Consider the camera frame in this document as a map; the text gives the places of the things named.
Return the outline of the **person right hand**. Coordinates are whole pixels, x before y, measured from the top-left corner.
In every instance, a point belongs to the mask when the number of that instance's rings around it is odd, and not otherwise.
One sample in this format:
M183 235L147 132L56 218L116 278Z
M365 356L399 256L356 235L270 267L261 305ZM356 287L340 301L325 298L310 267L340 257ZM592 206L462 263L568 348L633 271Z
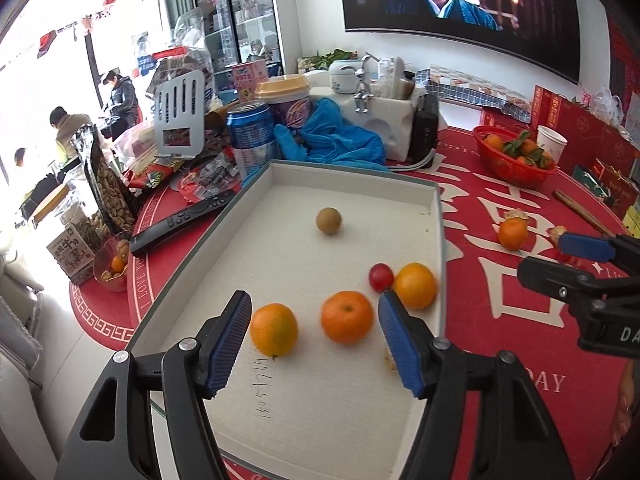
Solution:
M618 385L618 399L611 424L611 442L613 446L620 444L631 426L631 407L634 404L636 388L634 388L634 361L626 363L620 384Z

